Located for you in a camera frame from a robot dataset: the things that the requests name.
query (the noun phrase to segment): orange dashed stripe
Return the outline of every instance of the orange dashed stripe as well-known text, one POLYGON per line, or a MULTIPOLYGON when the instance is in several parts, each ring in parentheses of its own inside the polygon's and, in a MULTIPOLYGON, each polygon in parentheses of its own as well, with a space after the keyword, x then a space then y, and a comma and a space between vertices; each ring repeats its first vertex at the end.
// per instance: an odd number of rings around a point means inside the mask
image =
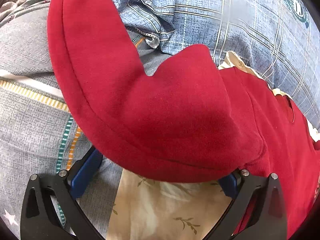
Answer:
POLYGON ((82 130, 78 126, 75 137, 73 138, 73 141, 71 143, 70 150, 69 150, 69 157, 68 157, 67 168, 66 168, 67 171, 70 170, 70 168, 71 168, 72 160, 73 160, 73 152, 76 148, 76 143, 77 143, 78 138, 80 137, 81 133, 82 133, 82 130))
POLYGON ((136 43, 135 47, 138 47, 139 44, 140 44, 141 42, 143 42, 145 39, 146 39, 145 37, 142 37, 142 38, 136 43))
POLYGON ((0 80, 0 88, 3 88, 5 90, 9 90, 13 93, 16 93, 16 94, 22 95, 24 97, 30 98, 32 100, 38 101, 38 102, 45 104, 47 106, 51 106, 53 108, 60 109, 60 110, 63 110, 65 112, 70 113, 69 108, 66 104, 59 102, 55 99, 46 97, 44 95, 38 94, 36 92, 33 92, 29 89, 25 89, 23 87, 17 86, 15 84, 10 83, 10 82, 0 80))

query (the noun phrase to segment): green circular logo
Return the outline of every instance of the green circular logo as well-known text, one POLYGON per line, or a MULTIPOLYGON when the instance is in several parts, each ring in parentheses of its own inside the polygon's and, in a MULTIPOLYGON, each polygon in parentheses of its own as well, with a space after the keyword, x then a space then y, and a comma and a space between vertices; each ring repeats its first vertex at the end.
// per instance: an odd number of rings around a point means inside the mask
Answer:
POLYGON ((308 23, 308 12, 303 5, 301 0, 286 0, 287 5, 293 11, 293 15, 301 22, 306 23, 306 27, 309 26, 308 23))

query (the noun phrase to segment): plaid pattern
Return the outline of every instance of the plaid pattern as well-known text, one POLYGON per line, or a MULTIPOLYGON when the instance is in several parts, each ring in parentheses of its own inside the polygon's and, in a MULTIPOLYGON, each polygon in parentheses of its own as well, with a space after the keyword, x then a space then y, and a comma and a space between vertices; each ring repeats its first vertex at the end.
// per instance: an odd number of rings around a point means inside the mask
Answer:
POLYGON ((202 43, 219 65, 235 51, 319 128, 319 31, 300 0, 113 1, 124 24, 165 53, 202 43))

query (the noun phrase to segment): red garment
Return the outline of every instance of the red garment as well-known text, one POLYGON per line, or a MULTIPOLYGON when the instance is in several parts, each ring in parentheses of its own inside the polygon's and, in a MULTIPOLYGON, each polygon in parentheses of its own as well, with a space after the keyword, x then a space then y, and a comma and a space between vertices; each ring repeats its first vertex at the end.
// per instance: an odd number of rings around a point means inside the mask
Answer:
POLYGON ((112 0, 51 0, 48 43, 73 117, 112 161, 169 182, 219 179, 236 168, 275 172, 288 237, 302 223, 320 169, 293 101, 237 68, 218 71, 204 45, 146 76, 112 0))

